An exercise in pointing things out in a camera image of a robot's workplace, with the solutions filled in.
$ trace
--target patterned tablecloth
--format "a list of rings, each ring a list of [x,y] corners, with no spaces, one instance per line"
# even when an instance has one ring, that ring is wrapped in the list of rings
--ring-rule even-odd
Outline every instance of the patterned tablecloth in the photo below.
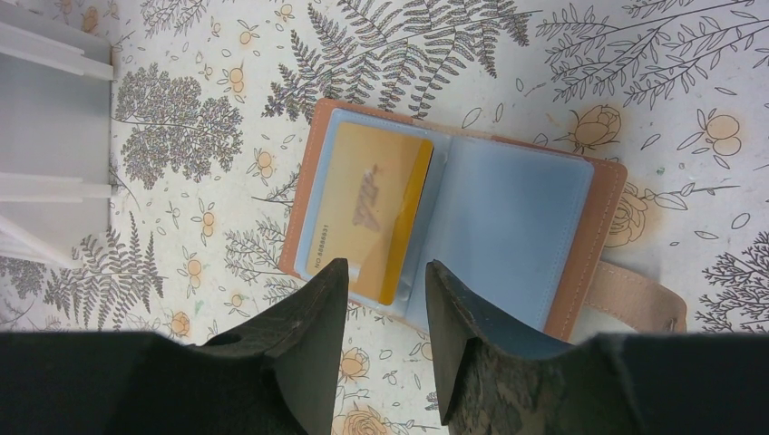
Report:
[[[0,258],[4,329],[203,343],[290,295],[276,262],[323,94],[621,161],[604,259],[682,295],[691,331],[769,327],[763,0],[19,3],[113,44],[120,189],[85,269]],[[430,338],[347,317],[334,433],[443,433]]]

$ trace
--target wallet strap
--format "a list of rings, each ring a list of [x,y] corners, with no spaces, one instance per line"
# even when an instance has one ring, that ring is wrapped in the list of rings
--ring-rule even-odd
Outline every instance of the wallet strap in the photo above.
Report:
[[[681,296],[660,283],[602,261],[596,267],[584,304],[640,333],[686,331],[686,302]]]

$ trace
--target black object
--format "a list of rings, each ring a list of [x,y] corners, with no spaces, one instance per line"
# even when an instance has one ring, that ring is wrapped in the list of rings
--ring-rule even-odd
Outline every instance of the black object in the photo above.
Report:
[[[600,334],[572,347],[439,262],[426,284],[438,406],[452,434],[767,432],[765,335]]]
[[[0,333],[0,433],[327,435],[347,262],[202,346],[153,333]]]

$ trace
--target yellow card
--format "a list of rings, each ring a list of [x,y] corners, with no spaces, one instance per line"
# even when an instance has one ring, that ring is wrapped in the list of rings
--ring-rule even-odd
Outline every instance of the yellow card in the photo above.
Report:
[[[423,138],[340,123],[307,272],[345,257],[350,290],[391,304],[432,153]]]

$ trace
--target wallet flap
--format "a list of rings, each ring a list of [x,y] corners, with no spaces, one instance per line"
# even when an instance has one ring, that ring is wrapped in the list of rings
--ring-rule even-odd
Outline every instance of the wallet flap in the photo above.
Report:
[[[528,326],[544,329],[593,166],[521,146],[458,138],[446,163],[419,265],[437,259]],[[424,300],[424,267],[412,300]],[[424,304],[405,319],[427,325]]]

